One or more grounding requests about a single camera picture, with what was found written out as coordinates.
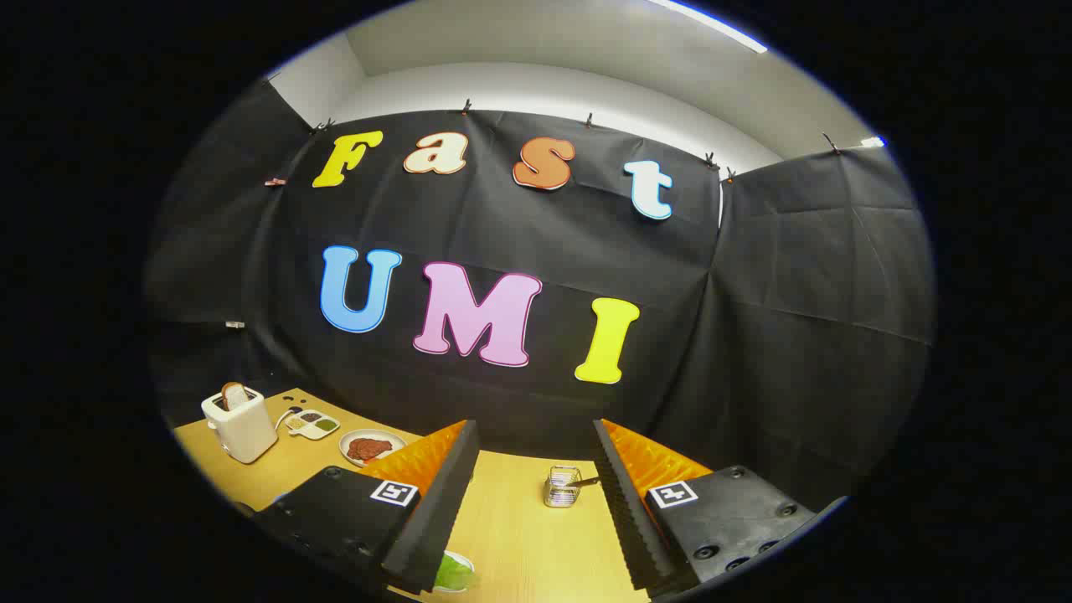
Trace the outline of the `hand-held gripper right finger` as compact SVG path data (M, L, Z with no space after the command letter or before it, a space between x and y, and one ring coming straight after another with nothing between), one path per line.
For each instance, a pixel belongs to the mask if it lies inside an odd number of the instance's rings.
M632 588L651 598L717 589L812 531L818 513L746 466L708 469L595 420L595 466Z

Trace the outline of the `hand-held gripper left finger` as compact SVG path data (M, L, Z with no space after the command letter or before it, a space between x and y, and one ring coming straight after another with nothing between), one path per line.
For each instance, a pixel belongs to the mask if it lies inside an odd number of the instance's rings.
M364 593L434 588L480 448L461 420L358 471L325 466L253 513L265 533Z

